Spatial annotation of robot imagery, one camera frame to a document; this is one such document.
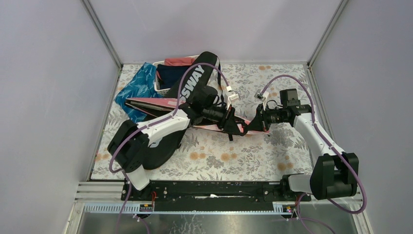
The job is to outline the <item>black Crossway racket bag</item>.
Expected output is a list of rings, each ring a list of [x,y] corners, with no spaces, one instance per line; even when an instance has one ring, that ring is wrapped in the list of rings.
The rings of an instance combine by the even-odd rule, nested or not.
[[[208,63],[219,69],[221,68],[218,56],[208,51],[202,52],[192,65],[197,63]],[[214,69],[207,65],[201,65],[191,69],[187,75],[183,74],[182,78],[177,81],[163,97],[179,97],[181,101],[192,100],[195,95],[208,84],[209,80],[215,77],[213,71]],[[167,162],[180,146],[185,132],[186,130],[181,130],[171,133],[153,143],[151,147],[147,149],[147,156],[143,161],[143,168],[153,170]]]

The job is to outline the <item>pink racket bag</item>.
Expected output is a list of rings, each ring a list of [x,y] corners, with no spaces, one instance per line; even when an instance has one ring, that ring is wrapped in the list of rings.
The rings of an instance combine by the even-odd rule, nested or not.
[[[165,114],[172,113],[176,107],[177,99],[175,98],[145,98],[145,97],[132,97],[125,101],[125,105],[129,108],[141,111],[150,117],[161,117]],[[212,107],[226,107],[225,104],[212,104],[209,107],[202,106],[200,102],[196,101],[194,103],[185,103],[180,101],[179,109],[187,110],[191,113],[196,113],[197,120],[192,125],[195,128],[205,129],[209,131],[222,132],[218,126],[211,120],[206,119],[206,109],[211,109]],[[240,117],[244,120],[244,135],[256,135],[260,132],[245,130],[245,127],[250,123],[249,120]]]

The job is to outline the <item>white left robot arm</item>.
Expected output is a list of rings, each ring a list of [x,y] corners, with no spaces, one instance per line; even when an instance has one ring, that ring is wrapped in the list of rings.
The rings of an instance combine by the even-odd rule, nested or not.
[[[107,150],[112,155],[110,164],[116,161],[120,165],[120,171],[133,186],[132,194],[137,199],[146,200],[151,194],[144,161],[152,156],[156,161],[168,160],[188,128],[206,119],[229,137],[247,133],[246,122],[235,118],[235,110],[229,104],[215,103],[217,97],[217,91],[206,86],[171,113],[150,121],[134,123],[126,120],[122,123]]]

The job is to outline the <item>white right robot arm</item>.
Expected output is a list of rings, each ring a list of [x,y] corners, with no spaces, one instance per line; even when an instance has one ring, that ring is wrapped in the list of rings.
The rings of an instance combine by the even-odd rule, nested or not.
[[[283,176],[279,188],[281,198],[291,201],[299,192],[312,194],[318,200],[354,196],[358,157],[333,143],[326,131],[318,126],[311,105],[301,103],[296,89],[282,90],[280,97],[282,106],[271,109],[267,105],[268,92],[255,94],[262,103],[248,124],[248,131],[264,132],[272,124],[289,123],[303,137],[311,155],[316,156],[310,175]]]

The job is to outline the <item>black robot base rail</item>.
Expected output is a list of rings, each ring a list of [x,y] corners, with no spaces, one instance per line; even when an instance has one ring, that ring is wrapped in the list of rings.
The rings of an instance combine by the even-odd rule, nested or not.
[[[286,182],[152,180],[142,190],[123,185],[121,200],[147,201],[156,212],[269,212],[300,196]]]

